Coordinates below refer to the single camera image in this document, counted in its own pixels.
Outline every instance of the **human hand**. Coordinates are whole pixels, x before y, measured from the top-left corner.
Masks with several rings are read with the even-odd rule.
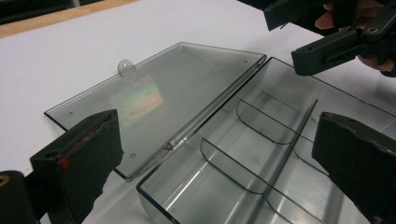
[[[353,28],[355,29],[364,29],[373,18],[378,15],[378,13],[382,10],[384,6],[375,0],[358,0],[357,10],[356,10],[356,19],[353,24]],[[315,26],[321,30],[330,29],[334,27],[334,23],[332,20],[332,4],[324,5],[324,8],[328,10],[325,14],[323,14],[320,18],[315,22]],[[377,59],[364,59],[361,56],[358,56],[362,63],[365,65],[374,68],[375,70],[381,72],[390,72],[394,67],[394,61],[387,60],[384,64],[378,65]]]

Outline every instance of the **white surface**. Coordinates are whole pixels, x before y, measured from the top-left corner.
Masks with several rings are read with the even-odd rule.
[[[191,42],[291,63],[292,50],[319,38],[292,24],[269,33],[261,11],[234,0],[141,0],[2,38],[0,170],[29,174],[29,158],[63,133],[43,112],[114,76],[123,59],[139,63],[178,42]],[[396,78],[357,61],[318,76],[396,114]],[[135,184],[111,174],[84,223],[149,223]]]

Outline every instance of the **red marking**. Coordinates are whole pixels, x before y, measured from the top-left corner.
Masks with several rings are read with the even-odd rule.
[[[69,169],[70,164],[66,157],[61,156],[61,159],[59,160],[59,164],[61,165],[61,168],[63,170]]]

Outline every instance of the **black clamp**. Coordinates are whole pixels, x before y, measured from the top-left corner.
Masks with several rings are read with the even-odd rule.
[[[121,162],[117,110],[92,115],[37,152],[34,171],[0,172],[0,223],[81,223]]]
[[[396,0],[391,0],[364,30],[349,28],[299,48],[291,53],[297,75],[313,76],[349,62],[357,55],[366,59],[377,58],[384,64],[396,56]],[[384,76],[396,77],[396,68],[382,72]]]
[[[334,27],[342,28],[354,23],[357,0],[279,0],[261,9],[271,31],[306,16],[311,7],[330,3],[333,3]]]
[[[396,223],[394,139],[357,120],[323,112],[312,157],[370,223]]]

